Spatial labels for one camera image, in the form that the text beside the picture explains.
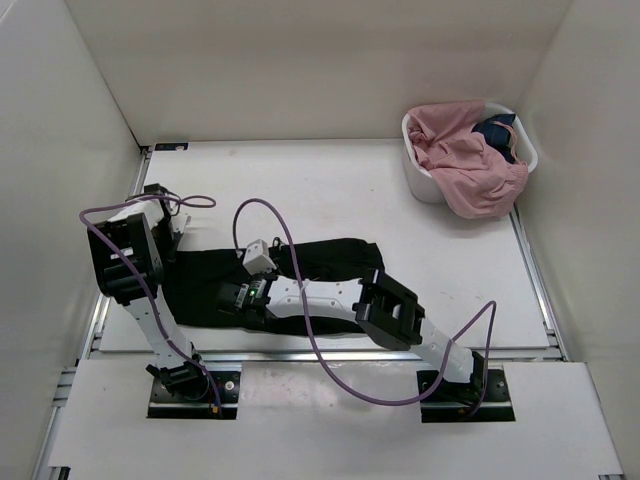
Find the black trousers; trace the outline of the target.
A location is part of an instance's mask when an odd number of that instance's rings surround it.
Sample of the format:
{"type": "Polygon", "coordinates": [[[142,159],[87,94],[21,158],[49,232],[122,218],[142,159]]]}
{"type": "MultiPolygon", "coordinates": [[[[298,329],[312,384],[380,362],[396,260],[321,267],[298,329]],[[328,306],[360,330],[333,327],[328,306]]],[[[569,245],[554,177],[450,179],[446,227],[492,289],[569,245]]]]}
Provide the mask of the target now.
{"type": "MultiPolygon", "coordinates": [[[[323,299],[309,302],[317,336],[360,334],[353,304],[360,299],[358,280],[370,270],[384,270],[379,247],[357,238],[340,238],[295,246],[304,281],[329,284],[323,299]]],[[[179,251],[165,269],[163,296],[181,326],[242,329],[281,335],[307,334],[300,289],[290,247],[269,248],[277,272],[252,277],[233,249],[179,251]]]]}

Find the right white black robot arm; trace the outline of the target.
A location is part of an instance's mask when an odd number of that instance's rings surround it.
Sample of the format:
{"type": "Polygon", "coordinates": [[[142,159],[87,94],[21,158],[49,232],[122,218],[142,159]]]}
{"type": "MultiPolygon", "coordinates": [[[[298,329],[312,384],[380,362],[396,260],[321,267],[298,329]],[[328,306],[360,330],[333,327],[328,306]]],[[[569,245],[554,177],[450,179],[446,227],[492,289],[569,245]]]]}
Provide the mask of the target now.
{"type": "Polygon", "coordinates": [[[417,295],[382,270],[333,282],[259,273],[240,286],[226,284],[215,299],[220,311],[265,329],[288,327],[302,318],[304,332],[326,373],[338,386],[368,403],[405,406],[432,395],[461,404],[480,403],[486,393],[485,358],[428,321],[417,295]],[[436,378],[424,393],[406,400],[375,399],[357,392],[333,373],[322,356],[315,336],[316,320],[357,326],[374,344],[389,351],[415,351],[436,369],[436,378]]]}

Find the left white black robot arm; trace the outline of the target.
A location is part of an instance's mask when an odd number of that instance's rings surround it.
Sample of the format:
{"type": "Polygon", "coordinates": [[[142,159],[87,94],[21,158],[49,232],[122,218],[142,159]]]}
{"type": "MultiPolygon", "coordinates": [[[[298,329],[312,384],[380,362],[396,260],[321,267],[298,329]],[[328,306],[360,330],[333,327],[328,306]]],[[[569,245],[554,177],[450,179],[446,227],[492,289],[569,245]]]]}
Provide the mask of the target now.
{"type": "Polygon", "coordinates": [[[79,214],[101,293],[126,310],[151,347],[154,361],[146,370],[168,393],[191,402],[213,400],[216,387],[177,325],[162,284],[190,221],[180,207],[195,206],[195,199],[151,184],[122,204],[79,214]]]}

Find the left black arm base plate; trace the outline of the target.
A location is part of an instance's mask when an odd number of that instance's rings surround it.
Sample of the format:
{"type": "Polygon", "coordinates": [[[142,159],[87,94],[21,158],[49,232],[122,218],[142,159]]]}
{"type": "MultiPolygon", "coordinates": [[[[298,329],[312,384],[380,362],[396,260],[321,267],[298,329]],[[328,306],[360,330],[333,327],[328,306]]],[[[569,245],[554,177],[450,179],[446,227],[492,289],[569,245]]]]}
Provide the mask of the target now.
{"type": "Polygon", "coordinates": [[[214,389],[203,382],[188,381],[186,392],[170,391],[158,378],[150,389],[147,417],[149,419],[235,420],[241,390],[241,371],[211,370],[219,392],[217,402],[214,389]]]}

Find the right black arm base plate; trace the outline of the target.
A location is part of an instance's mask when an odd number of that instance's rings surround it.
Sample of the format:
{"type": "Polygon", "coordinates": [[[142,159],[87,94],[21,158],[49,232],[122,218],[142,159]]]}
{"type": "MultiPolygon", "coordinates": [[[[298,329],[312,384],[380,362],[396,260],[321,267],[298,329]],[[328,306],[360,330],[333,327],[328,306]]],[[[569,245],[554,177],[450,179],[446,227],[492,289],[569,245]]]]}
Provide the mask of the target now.
{"type": "Polygon", "coordinates": [[[420,403],[421,422],[489,423],[516,420],[503,370],[488,371],[483,400],[481,387],[442,381],[438,389],[420,403]]]}

